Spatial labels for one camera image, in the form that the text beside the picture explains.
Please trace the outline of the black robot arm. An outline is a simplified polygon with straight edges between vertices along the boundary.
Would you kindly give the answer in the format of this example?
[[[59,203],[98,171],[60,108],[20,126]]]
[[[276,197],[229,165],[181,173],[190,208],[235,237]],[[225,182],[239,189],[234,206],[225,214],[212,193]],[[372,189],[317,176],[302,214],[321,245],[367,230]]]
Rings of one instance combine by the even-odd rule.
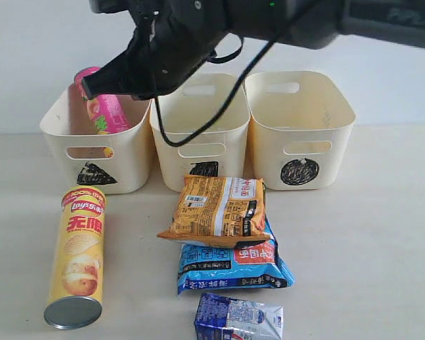
[[[92,1],[127,11],[136,28],[124,52],[86,76],[89,98],[140,100],[174,92],[228,34],[318,50],[338,35],[425,49],[425,1]]]

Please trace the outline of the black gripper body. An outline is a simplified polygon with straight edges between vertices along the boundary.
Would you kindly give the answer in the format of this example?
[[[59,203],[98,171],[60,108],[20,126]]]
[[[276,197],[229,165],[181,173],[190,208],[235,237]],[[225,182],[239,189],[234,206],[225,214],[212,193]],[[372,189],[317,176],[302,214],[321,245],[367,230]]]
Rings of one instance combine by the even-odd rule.
[[[129,6],[134,35],[125,52],[125,92],[143,100],[170,94],[191,77],[230,30],[228,6]]]

